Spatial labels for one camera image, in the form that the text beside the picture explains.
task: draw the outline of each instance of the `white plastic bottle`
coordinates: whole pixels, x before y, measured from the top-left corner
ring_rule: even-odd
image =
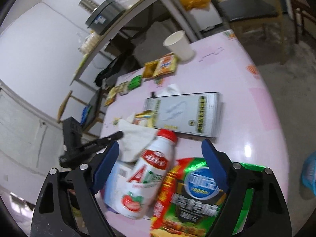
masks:
[[[167,174],[176,141],[174,132],[166,129],[158,131],[125,183],[125,190],[116,202],[119,213],[131,219],[139,219],[146,214]]]

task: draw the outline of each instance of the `orange plastic bag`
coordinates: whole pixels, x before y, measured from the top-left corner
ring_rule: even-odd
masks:
[[[206,8],[211,0],[180,0],[182,6],[186,11],[192,8],[203,9]]]

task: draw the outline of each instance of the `pink tablecloth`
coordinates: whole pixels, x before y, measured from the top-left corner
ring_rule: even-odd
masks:
[[[175,75],[154,80],[124,96],[118,96],[109,106],[101,136],[117,131],[114,118],[126,118],[143,111],[150,92],[176,83],[183,93],[220,92],[223,115],[221,131],[214,143],[232,161],[264,165],[271,168],[287,200],[289,158],[272,99],[258,70],[238,40],[222,32],[191,44],[196,56],[179,64]],[[134,72],[118,79],[118,84],[139,75]],[[202,157],[201,142],[180,138],[176,158]],[[127,237],[148,236],[150,221],[131,220],[107,212],[108,222]]]

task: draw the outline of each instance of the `bottle label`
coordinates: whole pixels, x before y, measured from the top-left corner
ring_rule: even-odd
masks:
[[[157,169],[166,170],[167,168],[168,160],[160,151],[145,150],[142,158]]]
[[[126,181],[126,192],[121,204],[133,213],[140,213],[148,201],[155,196],[168,165],[163,153],[144,150],[136,163],[132,175]]]

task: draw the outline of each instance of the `chip bag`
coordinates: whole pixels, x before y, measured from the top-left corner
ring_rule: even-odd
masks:
[[[203,158],[178,160],[162,184],[151,219],[151,236],[204,237],[225,198]]]
[[[177,58],[175,55],[167,55],[159,60],[153,77],[158,77],[168,73],[173,73],[177,68]]]
[[[113,87],[109,91],[109,94],[107,95],[107,97],[105,99],[104,106],[108,106],[115,101],[116,91],[117,91],[117,87]]]

